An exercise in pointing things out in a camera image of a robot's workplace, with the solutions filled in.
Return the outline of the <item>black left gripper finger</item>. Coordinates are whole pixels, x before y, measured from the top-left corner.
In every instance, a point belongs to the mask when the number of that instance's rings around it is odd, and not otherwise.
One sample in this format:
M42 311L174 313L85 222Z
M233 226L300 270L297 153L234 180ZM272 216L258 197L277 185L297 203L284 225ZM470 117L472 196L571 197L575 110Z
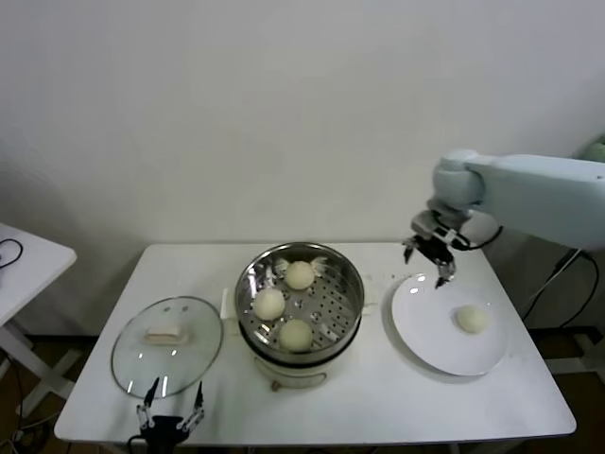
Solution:
M204 418L204 408L203 408L204 398L203 398L202 384L203 384L203 382L201 381L198 385L195 402L194 402L194 408L193 408L192 413L187 418L183 419L177 425L178 430L194 430L197 427L197 425L203 420L203 418Z
M150 428L152 426L152 416L150 408L157 391L159 378L156 377L152 386L148 389L143 403L136 406L136 414L139 420L139 428Z

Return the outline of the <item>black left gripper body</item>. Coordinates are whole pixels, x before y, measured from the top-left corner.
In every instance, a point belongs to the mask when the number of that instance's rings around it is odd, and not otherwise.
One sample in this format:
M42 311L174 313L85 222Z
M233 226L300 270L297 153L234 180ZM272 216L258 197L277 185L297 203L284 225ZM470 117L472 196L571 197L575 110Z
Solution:
M152 425L144 429L147 454L172 454L189 437L182 422L179 416L153 416Z

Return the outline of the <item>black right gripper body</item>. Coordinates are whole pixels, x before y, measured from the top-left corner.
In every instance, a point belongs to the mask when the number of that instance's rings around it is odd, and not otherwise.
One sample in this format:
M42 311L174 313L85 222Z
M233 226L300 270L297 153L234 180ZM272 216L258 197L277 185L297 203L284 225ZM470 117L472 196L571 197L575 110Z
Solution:
M448 246L438 238L431 236L426 239L420 235L415 235L414 244L415 249L435 265L449 265L454 262L454 257Z

